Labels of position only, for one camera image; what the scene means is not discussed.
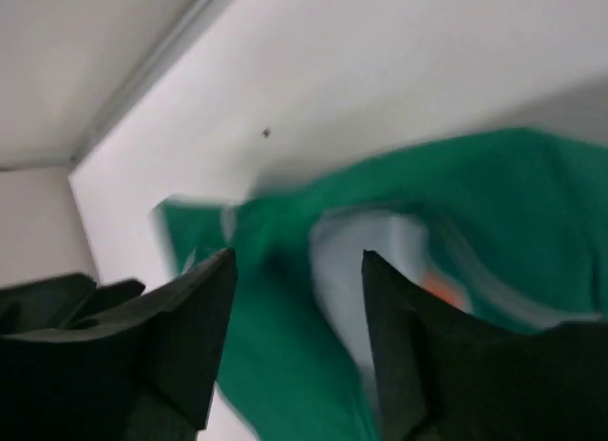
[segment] green fabric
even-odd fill
[[[507,129],[394,151],[236,208],[166,201],[176,268],[230,245],[238,284],[219,385],[264,441],[376,440],[357,371],[314,304],[308,237],[344,207],[418,215],[473,312],[533,332],[608,307],[606,149]]]

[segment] garment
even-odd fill
[[[218,381],[259,437],[369,441],[378,433],[359,372],[317,304],[315,226],[371,210],[413,217],[427,231],[423,286],[536,332],[606,313],[606,167],[602,147],[505,129],[393,151],[229,209],[169,200],[159,212],[177,272],[226,245],[237,252]]]

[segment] gray strip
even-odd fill
[[[195,0],[176,25],[139,62],[133,73],[95,115],[71,155],[78,165],[233,0]]]
[[[473,248],[456,226],[442,220],[440,231],[447,251],[471,278],[475,289],[488,302],[532,327],[548,329],[567,320],[598,320],[600,313],[573,313],[551,308],[523,296],[494,276],[479,260]]]

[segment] green cloth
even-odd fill
[[[309,234],[321,216],[417,215],[430,258],[475,316],[534,332],[608,309],[607,167],[604,148],[506,129],[394,151],[231,209],[169,200],[160,211],[178,271],[237,251],[218,381],[260,438],[369,441],[379,436],[358,373],[314,302]]]

